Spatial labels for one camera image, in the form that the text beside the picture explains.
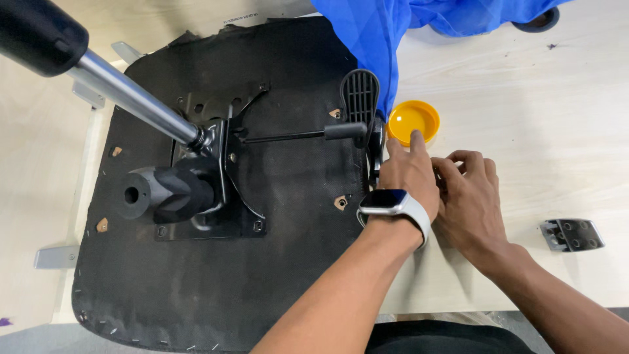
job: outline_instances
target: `watch face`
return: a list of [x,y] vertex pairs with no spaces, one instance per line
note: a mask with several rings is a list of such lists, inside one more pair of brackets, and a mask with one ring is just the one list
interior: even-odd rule
[[372,190],[360,202],[363,208],[393,208],[402,203],[405,190]]

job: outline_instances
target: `adjustment lever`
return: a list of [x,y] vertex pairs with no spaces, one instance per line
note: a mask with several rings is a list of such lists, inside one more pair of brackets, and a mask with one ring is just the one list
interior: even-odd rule
[[240,141],[243,144],[251,144],[254,142],[308,139],[308,138],[316,138],[316,137],[325,137],[325,140],[337,140],[337,139],[350,139],[350,138],[364,137],[366,135],[367,135],[367,124],[363,122],[359,122],[359,123],[343,123],[343,124],[326,125],[325,127],[323,127],[323,130],[317,130],[315,132],[280,134],[280,135],[271,135],[268,137],[257,137],[257,138],[241,138]]

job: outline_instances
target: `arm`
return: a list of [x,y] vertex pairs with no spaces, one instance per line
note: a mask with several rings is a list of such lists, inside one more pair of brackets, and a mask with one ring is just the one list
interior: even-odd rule
[[[379,188],[400,188],[419,201],[431,221],[439,189],[423,137],[411,136],[411,152],[387,142]],[[370,217],[358,239],[278,320],[253,349],[261,353],[364,353],[393,278],[421,245],[421,231],[404,218]]]
[[[507,241],[496,165],[479,152],[434,157],[442,201],[434,228],[518,306],[557,353],[627,353],[629,323]],[[458,168],[455,162],[462,161]]]

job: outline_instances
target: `black pants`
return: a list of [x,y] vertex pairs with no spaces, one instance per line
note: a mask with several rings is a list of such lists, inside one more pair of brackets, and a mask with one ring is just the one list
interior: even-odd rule
[[374,326],[366,354],[532,354],[515,334],[493,326],[445,321],[403,321]]

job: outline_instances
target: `hand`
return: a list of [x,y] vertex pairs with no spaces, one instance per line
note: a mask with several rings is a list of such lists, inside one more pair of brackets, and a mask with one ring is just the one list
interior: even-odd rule
[[[500,212],[496,164],[477,151],[457,150],[445,159],[433,157],[440,185],[435,226],[472,264],[487,251],[509,244]],[[462,161],[459,167],[454,163]]]
[[397,139],[387,141],[387,150],[389,159],[380,167],[378,189],[406,190],[433,222],[439,208],[439,188],[421,132],[411,133],[411,152],[404,151]]

